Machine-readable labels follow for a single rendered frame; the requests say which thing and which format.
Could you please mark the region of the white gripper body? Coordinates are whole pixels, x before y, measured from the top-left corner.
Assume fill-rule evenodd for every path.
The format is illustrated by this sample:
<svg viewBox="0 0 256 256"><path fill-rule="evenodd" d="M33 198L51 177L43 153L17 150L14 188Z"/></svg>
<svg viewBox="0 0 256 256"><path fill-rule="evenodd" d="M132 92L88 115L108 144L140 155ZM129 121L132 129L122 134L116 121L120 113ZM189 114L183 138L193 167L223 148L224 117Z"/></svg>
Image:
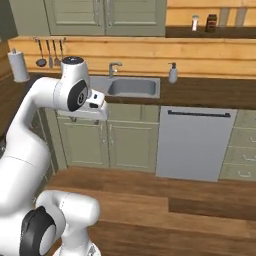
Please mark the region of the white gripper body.
<svg viewBox="0 0 256 256"><path fill-rule="evenodd" d="M82 103L75 100L58 107L60 115L93 120L106 120L107 110L107 102L103 99L93 101L87 99Z"/></svg>

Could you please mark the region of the green panel under sink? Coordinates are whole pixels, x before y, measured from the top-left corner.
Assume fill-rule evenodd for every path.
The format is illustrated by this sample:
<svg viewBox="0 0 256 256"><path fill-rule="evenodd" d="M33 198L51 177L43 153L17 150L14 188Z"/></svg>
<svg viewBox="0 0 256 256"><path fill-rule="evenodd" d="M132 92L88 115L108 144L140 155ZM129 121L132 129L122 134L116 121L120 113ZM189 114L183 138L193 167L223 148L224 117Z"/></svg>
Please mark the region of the green panel under sink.
<svg viewBox="0 0 256 256"><path fill-rule="evenodd" d="M109 103L108 119L157 123L159 120L159 107L156 105Z"/></svg>

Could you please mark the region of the grey steel sink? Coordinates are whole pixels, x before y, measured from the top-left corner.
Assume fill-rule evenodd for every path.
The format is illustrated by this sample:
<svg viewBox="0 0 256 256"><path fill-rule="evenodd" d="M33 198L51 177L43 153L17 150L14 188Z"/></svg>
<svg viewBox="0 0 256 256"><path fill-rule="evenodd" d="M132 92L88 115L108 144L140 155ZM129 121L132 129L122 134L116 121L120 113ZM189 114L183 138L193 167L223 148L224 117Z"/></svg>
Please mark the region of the grey steel sink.
<svg viewBox="0 0 256 256"><path fill-rule="evenodd" d="M113 97L159 98L160 79L91 76L91 88Z"/></svg>

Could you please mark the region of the green base cupboard door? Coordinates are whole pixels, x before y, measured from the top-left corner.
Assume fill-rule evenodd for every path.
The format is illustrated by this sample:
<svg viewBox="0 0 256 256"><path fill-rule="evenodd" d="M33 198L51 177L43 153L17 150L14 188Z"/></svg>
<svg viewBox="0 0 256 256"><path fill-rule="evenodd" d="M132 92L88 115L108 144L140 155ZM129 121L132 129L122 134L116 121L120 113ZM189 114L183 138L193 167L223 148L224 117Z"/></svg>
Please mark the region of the green base cupboard door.
<svg viewBox="0 0 256 256"><path fill-rule="evenodd" d="M110 166L113 169L154 173L157 158L158 123L109 121ZM110 144L112 130L114 144Z"/></svg>
<svg viewBox="0 0 256 256"><path fill-rule="evenodd" d="M69 117L59 117L58 124L69 166L109 167L105 121L94 125L93 120L77 118L76 122L71 122ZM101 134L104 134L105 145L101 143Z"/></svg>

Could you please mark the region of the grey steel tap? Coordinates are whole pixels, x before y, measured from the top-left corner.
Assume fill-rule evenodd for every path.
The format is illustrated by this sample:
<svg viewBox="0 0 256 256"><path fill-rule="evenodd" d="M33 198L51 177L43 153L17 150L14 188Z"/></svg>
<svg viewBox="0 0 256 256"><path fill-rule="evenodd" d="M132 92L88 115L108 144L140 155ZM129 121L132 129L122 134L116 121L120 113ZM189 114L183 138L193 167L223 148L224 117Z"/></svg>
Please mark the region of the grey steel tap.
<svg viewBox="0 0 256 256"><path fill-rule="evenodd" d="M111 62L109 63L109 78L113 78L114 73L117 72L116 66L120 67L122 66L121 62Z"/></svg>

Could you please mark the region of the grey hanging spoon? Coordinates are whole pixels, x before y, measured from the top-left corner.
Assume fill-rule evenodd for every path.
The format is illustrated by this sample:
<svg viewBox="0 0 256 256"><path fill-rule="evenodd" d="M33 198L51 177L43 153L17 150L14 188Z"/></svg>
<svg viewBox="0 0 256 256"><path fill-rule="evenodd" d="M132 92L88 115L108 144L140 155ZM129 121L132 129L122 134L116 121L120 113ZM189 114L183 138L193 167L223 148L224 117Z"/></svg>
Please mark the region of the grey hanging spoon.
<svg viewBox="0 0 256 256"><path fill-rule="evenodd" d="M52 40L52 44L53 44L54 56L55 56L55 58L54 58L54 65L55 66L61 66L60 60L59 60L59 58L57 56L56 45L55 45L55 41L54 40Z"/></svg>

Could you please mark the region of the grey hanging spatula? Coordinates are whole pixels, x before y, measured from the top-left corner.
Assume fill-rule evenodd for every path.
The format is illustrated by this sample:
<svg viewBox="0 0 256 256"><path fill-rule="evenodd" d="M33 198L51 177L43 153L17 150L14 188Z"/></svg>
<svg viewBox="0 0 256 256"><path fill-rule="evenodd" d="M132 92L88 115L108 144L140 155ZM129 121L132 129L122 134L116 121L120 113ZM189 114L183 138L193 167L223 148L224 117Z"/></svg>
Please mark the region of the grey hanging spatula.
<svg viewBox="0 0 256 256"><path fill-rule="evenodd" d="M47 45L47 50L48 50L48 57L49 57L49 67L52 69L53 68L53 59L51 56L51 51L50 51L50 45L49 45L49 41L46 40L46 45Z"/></svg>

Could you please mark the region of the dark hanging ladle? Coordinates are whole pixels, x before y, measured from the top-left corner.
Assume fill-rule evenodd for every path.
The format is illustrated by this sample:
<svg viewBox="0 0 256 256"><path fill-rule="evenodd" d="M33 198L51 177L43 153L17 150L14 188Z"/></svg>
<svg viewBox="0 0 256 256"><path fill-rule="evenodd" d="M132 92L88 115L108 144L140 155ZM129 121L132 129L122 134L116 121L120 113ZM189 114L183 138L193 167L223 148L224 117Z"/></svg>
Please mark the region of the dark hanging ladle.
<svg viewBox="0 0 256 256"><path fill-rule="evenodd" d="M40 54L43 54L43 51L42 51L42 46L41 46L41 42L40 40L37 40L38 42L38 46L39 46L39 50L40 50ZM38 59L36 61L36 64L39 66L39 67L45 67L46 66L46 59L44 57L41 57L40 59Z"/></svg>

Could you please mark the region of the white paper towel roll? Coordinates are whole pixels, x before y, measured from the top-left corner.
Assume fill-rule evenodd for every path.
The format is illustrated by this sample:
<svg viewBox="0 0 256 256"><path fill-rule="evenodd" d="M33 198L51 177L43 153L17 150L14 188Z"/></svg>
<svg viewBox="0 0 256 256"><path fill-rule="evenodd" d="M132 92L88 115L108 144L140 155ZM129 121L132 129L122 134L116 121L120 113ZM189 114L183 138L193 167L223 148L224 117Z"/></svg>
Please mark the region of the white paper towel roll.
<svg viewBox="0 0 256 256"><path fill-rule="evenodd" d="M8 53L8 60L13 73L14 81L17 83L27 82L30 77L27 71L23 53L13 48Z"/></svg>

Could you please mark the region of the grey dishwasher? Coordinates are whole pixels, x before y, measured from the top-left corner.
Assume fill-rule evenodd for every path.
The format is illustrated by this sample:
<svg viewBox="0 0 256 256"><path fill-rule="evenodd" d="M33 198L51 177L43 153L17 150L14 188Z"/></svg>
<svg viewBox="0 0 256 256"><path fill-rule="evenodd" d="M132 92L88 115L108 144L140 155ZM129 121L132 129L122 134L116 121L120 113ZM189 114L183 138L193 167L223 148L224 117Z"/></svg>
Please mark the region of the grey dishwasher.
<svg viewBox="0 0 256 256"><path fill-rule="evenodd" d="M230 113L231 118L168 115L167 111ZM162 106L156 175L216 181L234 125L235 109Z"/></svg>

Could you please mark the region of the green drawer front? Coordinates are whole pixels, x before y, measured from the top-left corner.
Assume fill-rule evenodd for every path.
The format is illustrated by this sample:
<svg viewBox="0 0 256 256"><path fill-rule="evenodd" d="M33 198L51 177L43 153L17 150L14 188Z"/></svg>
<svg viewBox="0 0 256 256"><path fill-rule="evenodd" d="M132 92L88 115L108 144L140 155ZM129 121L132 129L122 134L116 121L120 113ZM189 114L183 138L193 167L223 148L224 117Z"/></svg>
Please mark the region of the green drawer front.
<svg viewBox="0 0 256 256"><path fill-rule="evenodd" d="M251 172L252 177L240 177L238 175L238 171L241 171L242 173ZM256 166L241 164L223 164L219 174L219 178L228 180L256 181Z"/></svg>
<svg viewBox="0 0 256 256"><path fill-rule="evenodd" d="M256 149L229 147L224 162L228 164L256 165Z"/></svg>
<svg viewBox="0 0 256 256"><path fill-rule="evenodd" d="M239 110L234 126L256 129L256 110Z"/></svg>
<svg viewBox="0 0 256 256"><path fill-rule="evenodd" d="M256 140L256 129L242 129L234 128L230 137L230 146L256 148L256 143L252 143L249 137L253 137Z"/></svg>

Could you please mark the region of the dark wooden shelf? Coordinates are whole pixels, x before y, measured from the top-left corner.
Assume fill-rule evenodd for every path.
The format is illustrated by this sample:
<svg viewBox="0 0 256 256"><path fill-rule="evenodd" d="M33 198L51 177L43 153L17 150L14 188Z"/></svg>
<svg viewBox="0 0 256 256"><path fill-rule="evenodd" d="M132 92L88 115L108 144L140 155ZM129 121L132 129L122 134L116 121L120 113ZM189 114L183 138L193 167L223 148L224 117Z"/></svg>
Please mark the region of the dark wooden shelf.
<svg viewBox="0 0 256 256"><path fill-rule="evenodd" d="M190 26L167 26L165 37L256 39L256 27L217 27L213 32L206 32L203 26L199 26L196 31Z"/></svg>

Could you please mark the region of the dark brown jar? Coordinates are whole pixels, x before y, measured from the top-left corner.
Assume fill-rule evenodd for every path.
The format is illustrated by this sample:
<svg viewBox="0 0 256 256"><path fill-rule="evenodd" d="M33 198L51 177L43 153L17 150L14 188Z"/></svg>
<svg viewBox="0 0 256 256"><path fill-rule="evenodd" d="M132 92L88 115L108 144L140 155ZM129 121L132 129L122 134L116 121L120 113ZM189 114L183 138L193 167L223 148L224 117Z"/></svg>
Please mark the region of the dark brown jar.
<svg viewBox="0 0 256 256"><path fill-rule="evenodd" d="M216 30L217 24L217 15L209 14L206 21L205 31L208 33L212 33Z"/></svg>

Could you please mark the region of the metal tool rail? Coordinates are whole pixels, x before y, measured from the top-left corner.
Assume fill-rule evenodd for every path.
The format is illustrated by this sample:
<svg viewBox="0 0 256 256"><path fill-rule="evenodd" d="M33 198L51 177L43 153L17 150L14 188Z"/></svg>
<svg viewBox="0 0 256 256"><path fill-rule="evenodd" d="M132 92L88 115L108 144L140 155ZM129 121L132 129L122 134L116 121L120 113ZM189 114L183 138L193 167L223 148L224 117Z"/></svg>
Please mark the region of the metal tool rail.
<svg viewBox="0 0 256 256"><path fill-rule="evenodd" d="M39 36L34 36L34 37L32 37L32 40L34 41L34 42L37 42L38 40L40 40L40 41L46 41L46 40L48 40L48 41L62 41L62 42L66 42L66 40L67 40L67 38L66 37L58 37L58 36L53 36L53 37L39 37Z"/></svg>

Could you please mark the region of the green wall cupboard door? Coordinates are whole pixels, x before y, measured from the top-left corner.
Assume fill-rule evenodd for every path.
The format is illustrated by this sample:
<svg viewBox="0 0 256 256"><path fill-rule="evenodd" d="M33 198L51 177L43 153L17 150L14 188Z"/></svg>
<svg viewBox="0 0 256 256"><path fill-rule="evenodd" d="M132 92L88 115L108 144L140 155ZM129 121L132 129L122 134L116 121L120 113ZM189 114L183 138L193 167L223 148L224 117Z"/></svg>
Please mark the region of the green wall cupboard door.
<svg viewBox="0 0 256 256"><path fill-rule="evenodd" d="M103 0L44 0L52 35L104 35Z"/></svg>
<svg viewBox="0 0 256 256"><path fill-rule="evenodd" d="M167 0L105 0L109 36L165 35Z"/></svg>

